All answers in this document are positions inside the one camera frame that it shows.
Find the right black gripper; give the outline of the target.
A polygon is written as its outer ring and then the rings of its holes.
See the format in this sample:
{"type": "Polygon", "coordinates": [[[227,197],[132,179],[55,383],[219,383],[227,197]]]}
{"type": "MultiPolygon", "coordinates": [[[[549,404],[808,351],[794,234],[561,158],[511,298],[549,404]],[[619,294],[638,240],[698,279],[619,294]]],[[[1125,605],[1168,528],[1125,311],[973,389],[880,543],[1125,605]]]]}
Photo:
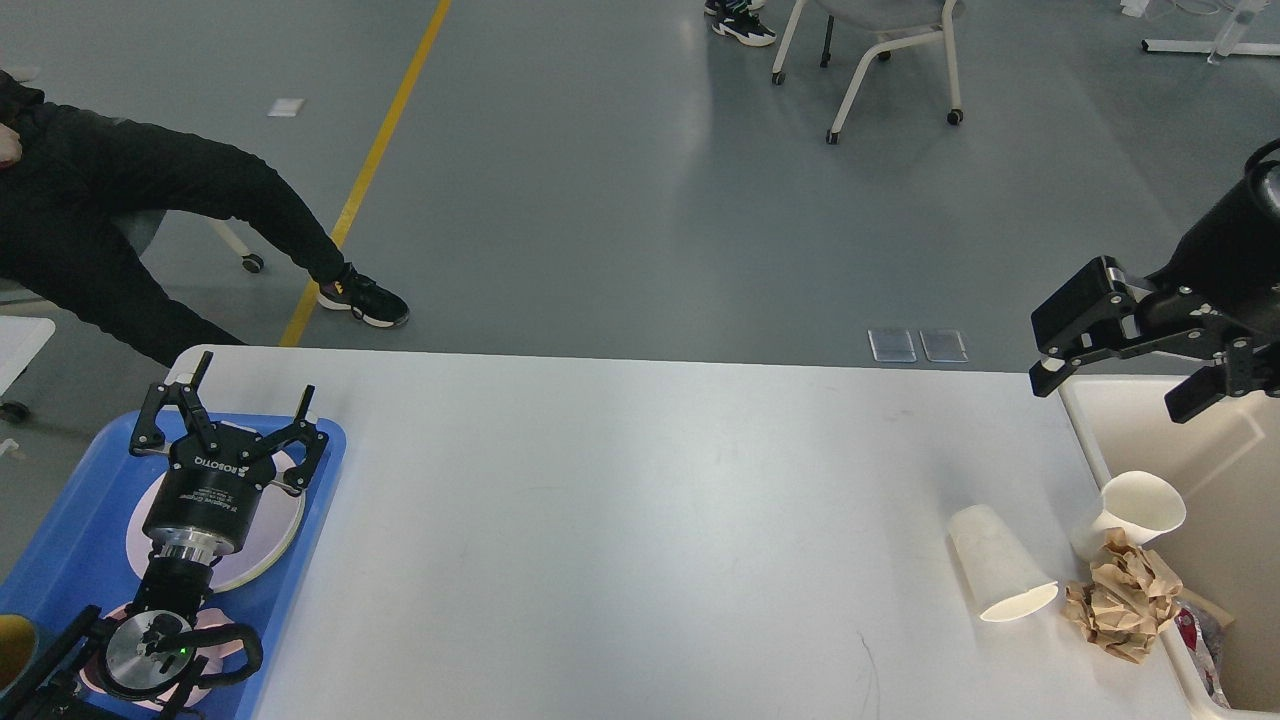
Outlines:
{"type": "Polygon", "coordinates": [[[1034,396],[1050,396],[1084,365],[1162,352],[1221,355],[1165,395],[1174,423],[1222,398],[1279,397],[1277,141],[1254,150],[1242,178],[1147,278],[1098,256],[1032,313],[1034,396]]]}

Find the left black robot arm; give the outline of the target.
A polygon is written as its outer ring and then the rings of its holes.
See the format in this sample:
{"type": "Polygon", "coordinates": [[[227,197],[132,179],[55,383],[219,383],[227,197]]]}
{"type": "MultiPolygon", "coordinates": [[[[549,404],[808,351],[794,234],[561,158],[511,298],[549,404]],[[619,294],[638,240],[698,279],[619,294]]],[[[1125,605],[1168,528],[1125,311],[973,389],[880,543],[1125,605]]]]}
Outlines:
{"type": "Polygon", "coordinates": [[[214,416],[187,380],[111,424],[3,584],[46,632],[5,719],[246,719],[332,497],[340,429],[214,416]]]}

